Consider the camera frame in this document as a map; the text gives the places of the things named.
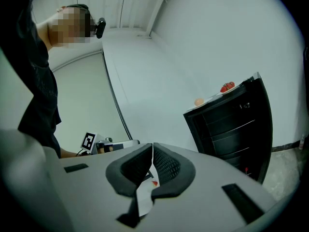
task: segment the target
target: man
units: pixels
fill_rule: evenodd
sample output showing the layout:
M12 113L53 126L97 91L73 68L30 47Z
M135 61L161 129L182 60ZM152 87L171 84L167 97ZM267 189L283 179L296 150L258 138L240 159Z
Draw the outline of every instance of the man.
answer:
M18 129L53 148L59 158L75 157L59 146L54 136L61 122L57 108L57 84L48 64L48 51L57 46L85 42L95 35L95 22L88 7L75 4L61 7L46 21L35 25L31 18L32 0L23 0L18 12L10 15L10 40L18 46L18 57L12 46L1 44L11 65L33 93Z

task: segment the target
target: white ceiling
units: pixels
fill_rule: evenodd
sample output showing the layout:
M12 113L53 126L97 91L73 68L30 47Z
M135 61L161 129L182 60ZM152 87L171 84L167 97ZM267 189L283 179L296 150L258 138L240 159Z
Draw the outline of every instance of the white ceiling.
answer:
M149 35L163 0L33 0L33 20L40 23L56 13L57 8L83 3L97 21L106 20L106 30L139 29Z

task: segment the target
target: black t-shirt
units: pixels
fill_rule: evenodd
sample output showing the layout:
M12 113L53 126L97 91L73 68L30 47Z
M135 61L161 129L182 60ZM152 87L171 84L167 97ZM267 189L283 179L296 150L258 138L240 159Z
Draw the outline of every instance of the black t-shirt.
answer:
M13 28L8 38L11 42L1 42L16 73L33 93L18 129L42 146L53 148L60 158L60 146L54 136L56 125L61 122L56 80L49 68L47 48L31 18L32 0L23 0L21 5L18 12L9 15Z

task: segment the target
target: tiled floor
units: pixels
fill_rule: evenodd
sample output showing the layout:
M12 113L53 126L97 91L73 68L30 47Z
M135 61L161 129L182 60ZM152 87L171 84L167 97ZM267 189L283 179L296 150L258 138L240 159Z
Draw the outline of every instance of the tiled floor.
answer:
M308 148L271 153L263 187L273 195L275 200L279 201L296 189L308 156Z

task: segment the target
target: black cabinet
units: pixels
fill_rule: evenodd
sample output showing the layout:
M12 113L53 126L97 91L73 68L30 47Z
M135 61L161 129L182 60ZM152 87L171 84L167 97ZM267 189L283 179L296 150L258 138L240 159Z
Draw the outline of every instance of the black cabinet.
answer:
M263 182L272 147L272 118L258 72L184 118L200 153L221 158Z

